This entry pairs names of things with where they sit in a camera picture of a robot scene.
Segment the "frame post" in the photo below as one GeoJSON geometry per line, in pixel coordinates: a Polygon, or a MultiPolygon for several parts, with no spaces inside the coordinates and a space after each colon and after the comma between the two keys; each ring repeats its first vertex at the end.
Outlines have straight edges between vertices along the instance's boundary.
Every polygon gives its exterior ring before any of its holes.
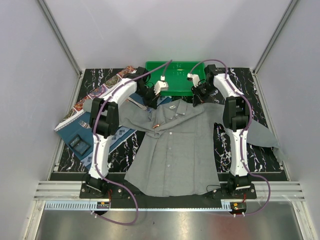
{"type": "Polygon", "coordinates": [[[255,65],[253,69],[253,73],[255,75],[258,74],[260,69],[262,68],[264,62],[266,61],[267,57],[269,56],[270,52],[272,51],[274,45],[276,44],[279,36],[281,35],[282,31],[284,30],[285,26],[287,25],[289,19],[291,18],[292,14],[294,13],[296,7],[300,3],[300,0],[291,0],[285,9],[280,21],[278,22],[273,34],[271,35],[271,38],[269,39],[264,51],[262,52],[262,55],[260,56],[257,64],[255,65]]]}
{"type": "Polygon", "coordinates": [[[68,59],[69,63],[71,64],[74,72],[76,75],[79,77],[82,74],[82,69],[80,68],[79,64],[77,63],[74,55],[72,54],[58,24],[57,21],[55,20],[47,2],[45,0],[36,0],[36,3],[39,5],[42,13],[44,14],[44,17],[48,21],[48,24],[53,31],[60,47],[62,48],[66,58],[68,59]]]}

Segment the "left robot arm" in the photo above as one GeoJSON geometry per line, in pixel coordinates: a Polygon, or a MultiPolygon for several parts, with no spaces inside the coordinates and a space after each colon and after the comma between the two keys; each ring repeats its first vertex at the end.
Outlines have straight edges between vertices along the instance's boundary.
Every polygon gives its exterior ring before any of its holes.
{"type": "Polygon", "coordinates": [[[151,73],[143,67],[127,73],[122,80],[104,97],[92,100],[89,125],[93,135],[92,163],[82,192],[90,192],[97,198],[108,193],[108,183],[103,180],[108,175],[108,155],[111,140],[120,127],[119,108],[136,93],[142,97],[145,106],[156,109],[159,95],[155,88],[147,86],[151,73]]]}

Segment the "grey button shirt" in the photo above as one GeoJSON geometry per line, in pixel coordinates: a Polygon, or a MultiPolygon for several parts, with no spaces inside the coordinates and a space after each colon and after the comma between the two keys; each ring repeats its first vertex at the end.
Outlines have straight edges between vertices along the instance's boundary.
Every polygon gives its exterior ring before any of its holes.
{"type": "Polygon", "coordinates": [[[222,123],[224,107],[203,103],[196,107],[181,99],[146,111],[130,101],[119,108],[121,126],[144,132],[143,141],[125,174],[125,180],[141,184],[193,180],[219,183],[214,157],[214,125],[222,123]]]}

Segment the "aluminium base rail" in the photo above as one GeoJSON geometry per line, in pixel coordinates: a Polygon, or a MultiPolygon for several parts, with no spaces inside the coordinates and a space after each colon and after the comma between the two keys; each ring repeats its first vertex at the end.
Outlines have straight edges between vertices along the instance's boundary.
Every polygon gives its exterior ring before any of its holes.
{"type": "Polygon", "coordinates": [[[34,198],[46,202],[47,208],[58,210],[115,211],[231,211],[234,204],[250,200],[264,205],[267,202],[304,201],[301,186],[293,181],[268,181],[249,177],[250,186],[233,189],[227,173],[219,174],[223,180],[195,185],[192,179],[174,181],[128,182],[123,173],[108,175],[110,182],[102,181],[93,188],[82,181],[42,181],[34,198]]]}

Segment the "right frame post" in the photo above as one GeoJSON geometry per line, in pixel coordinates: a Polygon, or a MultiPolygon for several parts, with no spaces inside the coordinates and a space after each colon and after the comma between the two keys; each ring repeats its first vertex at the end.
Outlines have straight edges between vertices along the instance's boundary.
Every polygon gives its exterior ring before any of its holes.
{"type": "Polygon", "coordinates": [[[272,51],[274,45],[276,44],[279,36],[281,35],[282,31],[284,30],[285,26],[287,25],[289,19],[291,18],[292,14],[294,13],[296,7],[300,3],[300,0],[291,0],[285,9],[280,21],[278,22],[273,34],[271,35],[271,38],[269,39],[264,51],[262,52],[262,55],[260,56],[257,64],[255,65],[253,69],[253,73],[255,75],[258,74],[260,69],[262,68],[264,62],[266,61],[267,57],[269,56],[270,52],[272,51]]]}

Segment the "silver fork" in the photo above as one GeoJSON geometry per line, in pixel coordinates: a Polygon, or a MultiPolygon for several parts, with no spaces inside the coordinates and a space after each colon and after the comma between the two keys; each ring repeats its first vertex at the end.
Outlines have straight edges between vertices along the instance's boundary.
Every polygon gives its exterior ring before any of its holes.
{"type": "Polygon", "coordinates": [[[85,129],[90,129],[91,128],[90,124],[85,122],[85,121],[83,121],[83,120],[80,120],[78,123],[85,129]]]}

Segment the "silver table knife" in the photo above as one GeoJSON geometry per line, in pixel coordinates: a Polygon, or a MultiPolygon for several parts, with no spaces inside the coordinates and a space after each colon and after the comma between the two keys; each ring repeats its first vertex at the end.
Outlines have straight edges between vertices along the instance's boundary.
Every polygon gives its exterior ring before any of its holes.
{"type": "Polygon", "coordinates": [[[142,110],[144,110],[144,111],[147,110],[147,107],[146,107],[145,105],[140,104],[139,102],[135,101],[134,99],[132,99],[132,98],[129,97],[127,100],[128,100],[129,102],[135,104],[136,106],[138,106],[140,109],[142,109],[142,110]]]}

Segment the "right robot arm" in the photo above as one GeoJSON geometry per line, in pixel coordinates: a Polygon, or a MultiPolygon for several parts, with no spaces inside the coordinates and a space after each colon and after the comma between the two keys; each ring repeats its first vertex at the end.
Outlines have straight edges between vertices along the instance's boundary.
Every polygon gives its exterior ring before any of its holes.
{"type": "Polygon", "coordinates": [[[231,167],[227,184],[221,192],[239,199],[248,196],[252,184],[247,159],[247,136],[252,122],[252,107],[245,95],[232,83],[227,70],[220,71],[214,64],[210,64],[204,71],[204,81],[197,74],[187,74],[187,80],[193,83],[193,105],[203,104],[215,89],[224,97],[222,122],[230,138],[231,167]]]}

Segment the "left frame post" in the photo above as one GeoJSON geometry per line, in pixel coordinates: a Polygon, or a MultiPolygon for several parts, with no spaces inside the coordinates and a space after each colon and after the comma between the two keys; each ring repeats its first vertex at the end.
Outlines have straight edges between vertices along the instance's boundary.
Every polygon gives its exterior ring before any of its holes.
{"type": "Polygon", "coordinates": [[[44,17],[48,21],[48,24],[53,31],[60,47],[62,48],[66,58],[68,59],[69,63],[71,64],[74,72],[76,75],[79,77],[82,74],[82,69],[80,68],[79,64],[77,63],[74,55],[72,54],[58,24],[57,21],[55,20],[47,2],[45,0],[36,0],[36,3],[39,5],[42,13],[44,14],[44,17]]]}

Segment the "colourful patterned table runner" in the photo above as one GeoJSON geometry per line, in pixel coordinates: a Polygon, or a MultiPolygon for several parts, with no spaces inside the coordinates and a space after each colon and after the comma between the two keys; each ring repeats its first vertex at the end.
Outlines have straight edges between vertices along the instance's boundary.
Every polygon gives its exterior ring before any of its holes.
{"type": "Polygon", "coordinates": [[[86,100],[106,96],[114,86],[122,80],[124,75],[135,72],[133,66],[121,68],[90,68],[81,75],[82,82],[77,102],[71,107],[67,115],[55,127],[58,132],[81,117],[85,112],[83,105],[86,100]]]}

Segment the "green plastic tray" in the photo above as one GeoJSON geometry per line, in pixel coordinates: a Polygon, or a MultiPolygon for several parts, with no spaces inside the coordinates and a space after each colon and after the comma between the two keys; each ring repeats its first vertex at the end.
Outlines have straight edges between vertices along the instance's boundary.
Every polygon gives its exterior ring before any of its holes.
{"type": "MultiPolygon", "coordinates": [[[[163,65],[165,61],[147,61],[145,68],[149,71],[163,65]]],[[[168,90],[161,91],[161,96],[166,97],[192,97],[193,82],[187,80],[187,74],[197,64],[195,61],[172,61],[165,72],[165,81],[168,83],[168,90]]],[[[201,63],[193,71],[192,74],[199,76],[200,80],[206,78],[205,64],[201,63]]],[[[148,86],[157,83],[160,80],[164,67],[153,72],[150,76],[148,86]]]]}

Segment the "blue patterned placemat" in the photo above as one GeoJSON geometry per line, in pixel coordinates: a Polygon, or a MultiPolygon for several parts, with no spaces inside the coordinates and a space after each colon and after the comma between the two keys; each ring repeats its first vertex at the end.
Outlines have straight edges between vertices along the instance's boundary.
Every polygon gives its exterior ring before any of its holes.
{"type": "Polygon", "coordinates": [[[134,130],[122,127],[118,108],[137,95],[138,80],[119,74],[77,102],[57,125],[55,132],[84,165],[107,166],[108,154],[123,137],[134,130]]]}

